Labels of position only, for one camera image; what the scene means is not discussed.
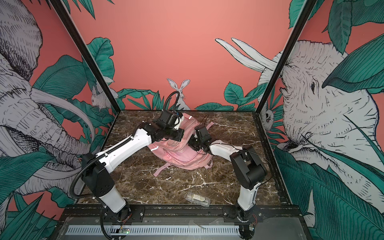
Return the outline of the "pink student backpack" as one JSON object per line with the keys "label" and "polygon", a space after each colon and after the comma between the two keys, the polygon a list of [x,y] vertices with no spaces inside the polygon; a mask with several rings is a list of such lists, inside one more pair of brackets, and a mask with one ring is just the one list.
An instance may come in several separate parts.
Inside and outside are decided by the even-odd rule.
{"label": "pink student backpack", "polygon": [[150,144],[148,148],[159,159],[166,162],[158,168],[154,176],[158,176],[164,169],[175,166],[185,170],[198,168],[210,169],[213,166],[213,156],[202,150],[195,151],[188,145],[189,139],[195,135],[195,127],[200,124],[193,116],[183,114],[180,128],[185,130],[180,142],[174,140],[160,141]]}

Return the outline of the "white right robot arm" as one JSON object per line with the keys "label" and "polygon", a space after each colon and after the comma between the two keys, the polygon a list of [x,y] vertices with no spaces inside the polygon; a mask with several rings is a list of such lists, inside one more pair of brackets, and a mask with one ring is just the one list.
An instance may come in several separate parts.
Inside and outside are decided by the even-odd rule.
{"label": "white right robot arm", "polygon": [[253,146],[233,146],[211,138],[204,141],[196,136],[190,138],[188,145],[197,152],[202,150],[206,154],[230,161],[241,185],[238,206],[244,212],[254,207],[258,188],[268,171]]}

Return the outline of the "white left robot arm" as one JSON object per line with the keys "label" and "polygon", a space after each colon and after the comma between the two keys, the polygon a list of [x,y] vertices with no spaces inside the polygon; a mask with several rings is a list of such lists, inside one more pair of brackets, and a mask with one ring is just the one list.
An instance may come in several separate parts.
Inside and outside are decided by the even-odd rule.
{"label": "white left robot arm", "polygon": [[[74,199],[94,196],[113,213],[120,213],[127,203],[115,187],[111,173],[131,155],[150,144],[165,139],[181,141],[184,134],[184,130],[180,128],[182,121],[182,118],[177,118],[173,124],[166,124],[161,120],[140,123],[133,134],[113,147],[96,156],[87,154],[90,159],[71,183],[70,196]],[[75,193],[75,185],[79,179],[92,191],[90,194]]]}

